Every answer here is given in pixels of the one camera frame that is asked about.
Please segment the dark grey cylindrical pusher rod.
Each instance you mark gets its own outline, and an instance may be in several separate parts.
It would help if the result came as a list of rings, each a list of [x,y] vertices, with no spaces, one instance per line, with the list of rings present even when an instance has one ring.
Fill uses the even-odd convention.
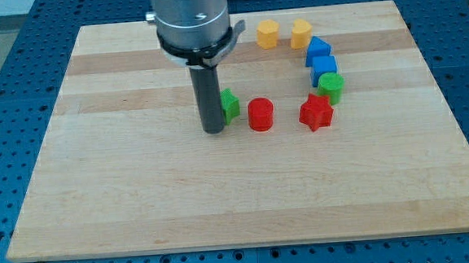
[[[215,68],[189,70],[201,125],[206,134],[219,134],[225,128],[220,85]]]

